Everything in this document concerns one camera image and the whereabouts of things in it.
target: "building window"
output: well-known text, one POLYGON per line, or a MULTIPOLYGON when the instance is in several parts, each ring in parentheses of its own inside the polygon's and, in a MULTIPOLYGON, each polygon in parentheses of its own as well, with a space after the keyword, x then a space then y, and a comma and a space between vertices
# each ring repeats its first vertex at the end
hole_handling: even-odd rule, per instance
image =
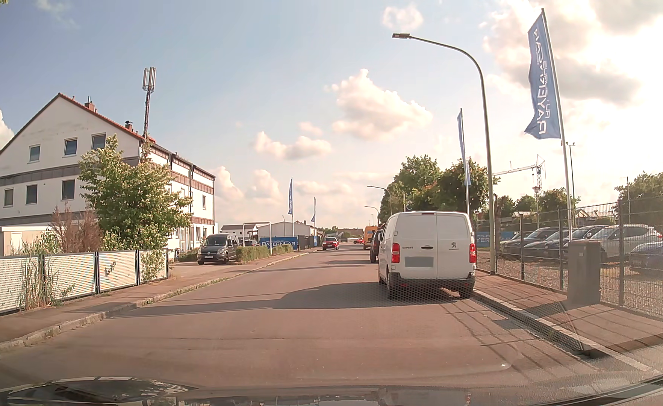
POLYGON ((66 146, 64 148, 63 154, 65 157, 70 155, 76 155, 76 146, 78 144, 78 139, 67 139, 66 146))
POLYGON ((38 202, 38 185, 26 186, 26 204, 35 205, 38 202))
POLYGON ((30 148, 29 162, 38 162, 41 159, 41 145, 33 145, 30 148))
POLYGON ((61 183, 61 200, 73 200, 76 189, 76 180, 64 180, 61 183))
POLYGON ((91 149, 92 150, 100 150, 103 149, 106 146, 106 135, 105 134, 99 134, 99 135, 94 135, 91 137, 91 149))
POLYGON ((3 191, 3 207, 9 208, 13 206, 13 189, 6 189, 3 191))

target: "gray utility box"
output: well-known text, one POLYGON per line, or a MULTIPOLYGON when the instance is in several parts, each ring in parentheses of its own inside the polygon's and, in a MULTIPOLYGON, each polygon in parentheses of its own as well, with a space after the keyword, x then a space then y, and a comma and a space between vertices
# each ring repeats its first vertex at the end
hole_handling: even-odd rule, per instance
POLYGON ((567 301, 578 306, 600 303, 600 244, 571 241, 567 301))

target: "white van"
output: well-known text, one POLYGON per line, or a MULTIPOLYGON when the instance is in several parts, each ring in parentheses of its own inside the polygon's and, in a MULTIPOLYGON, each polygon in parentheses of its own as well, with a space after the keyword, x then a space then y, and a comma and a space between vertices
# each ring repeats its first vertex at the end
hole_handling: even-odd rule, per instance
POLYGON ((447 288, 471 296, 477 246, 469 216, 460 212, 392 215, 379 244, 379 284, 390 299, 405 288, 447 288))

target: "chimney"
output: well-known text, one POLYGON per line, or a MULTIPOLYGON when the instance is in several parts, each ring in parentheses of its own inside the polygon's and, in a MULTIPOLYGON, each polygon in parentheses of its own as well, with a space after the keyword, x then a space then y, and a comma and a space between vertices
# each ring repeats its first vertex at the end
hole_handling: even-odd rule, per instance
POLYGON ((91 97, 88 96, 88 101, 83 104, 84 107, 86 107, 88 110, 91 110, 92 112, 96 112, 96 107, 93 106, 93 102, 91 101, 91 97))

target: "red car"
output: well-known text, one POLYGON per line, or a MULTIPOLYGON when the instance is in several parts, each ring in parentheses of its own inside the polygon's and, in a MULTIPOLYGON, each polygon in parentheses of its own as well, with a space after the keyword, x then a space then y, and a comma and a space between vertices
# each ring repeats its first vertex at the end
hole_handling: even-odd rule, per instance
POLYGON ((327 249, 339 249, 339 240, 336 237, 327 237, 321 245, 321 250, 326 251, 327 249))

